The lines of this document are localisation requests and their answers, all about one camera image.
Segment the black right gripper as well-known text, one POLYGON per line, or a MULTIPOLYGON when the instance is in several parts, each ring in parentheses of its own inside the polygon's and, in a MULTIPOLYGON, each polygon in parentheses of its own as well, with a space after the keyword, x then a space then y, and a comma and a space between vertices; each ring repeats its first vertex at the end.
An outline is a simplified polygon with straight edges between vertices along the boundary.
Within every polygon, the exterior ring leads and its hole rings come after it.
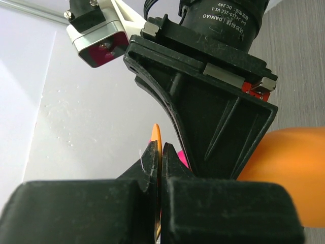
POLYGON ((236 179, 273 122, 278 108, 248 95, 276 88, 277 76, 266 62, 172 22, 150 17, 132 35, 124 55, 136 62, 182 62, 203 75, 153 72, 136 77, 137 85, 164 108, 175 128, 186 160, 198 177, 236 179))

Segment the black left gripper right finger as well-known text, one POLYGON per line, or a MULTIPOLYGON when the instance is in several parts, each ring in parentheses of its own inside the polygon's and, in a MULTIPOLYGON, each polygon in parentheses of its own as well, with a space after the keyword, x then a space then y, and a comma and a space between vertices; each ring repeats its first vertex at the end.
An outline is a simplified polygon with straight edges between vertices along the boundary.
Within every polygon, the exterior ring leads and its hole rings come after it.
POLYGON ((162 243, 304 243, 288 192, 267 182, 196 177, 166 143, 161 173, 162 243))

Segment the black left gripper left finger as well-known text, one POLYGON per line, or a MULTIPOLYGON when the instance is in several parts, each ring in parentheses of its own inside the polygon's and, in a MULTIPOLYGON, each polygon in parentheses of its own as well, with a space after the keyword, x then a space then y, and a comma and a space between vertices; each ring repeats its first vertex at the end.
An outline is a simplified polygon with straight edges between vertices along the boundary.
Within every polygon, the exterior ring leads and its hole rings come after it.
POLYGON ((1 243, 155 243, 159 144, 116 179, 29 181, 1 214, 1 243))

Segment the pink plastic wine glass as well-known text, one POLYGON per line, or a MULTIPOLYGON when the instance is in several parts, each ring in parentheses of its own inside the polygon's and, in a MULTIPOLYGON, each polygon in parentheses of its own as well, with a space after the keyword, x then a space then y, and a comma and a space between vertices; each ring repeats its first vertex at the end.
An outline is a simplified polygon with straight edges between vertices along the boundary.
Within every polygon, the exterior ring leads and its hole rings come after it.
POLYGON ((186 168, 189 168, 184 151, 181 150, 181 151, 177 152, 177 155, 178 155, 179 160, 183 163, 183 165, 186 168))

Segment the orange plastic wine glass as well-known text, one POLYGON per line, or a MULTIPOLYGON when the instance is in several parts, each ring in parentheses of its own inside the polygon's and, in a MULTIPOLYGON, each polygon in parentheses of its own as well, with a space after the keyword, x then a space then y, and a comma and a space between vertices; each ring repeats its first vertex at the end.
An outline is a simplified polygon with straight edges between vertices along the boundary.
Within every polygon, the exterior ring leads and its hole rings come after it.
POLYGON ((267 182, 290 195, 302 228, 324 226, 324 127, 268 133, 236 181, 267 182))

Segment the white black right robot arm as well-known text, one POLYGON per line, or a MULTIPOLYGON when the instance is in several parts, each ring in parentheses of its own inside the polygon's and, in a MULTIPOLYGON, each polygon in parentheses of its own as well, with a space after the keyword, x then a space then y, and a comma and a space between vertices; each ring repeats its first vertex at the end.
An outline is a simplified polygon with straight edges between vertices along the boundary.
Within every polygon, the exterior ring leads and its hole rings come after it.
POLYGON ((277 76, 249 54, 268 1, 181 1, 148 18, 124 55, 170 117, 196 176, 236 179, 273 122, 277 76))

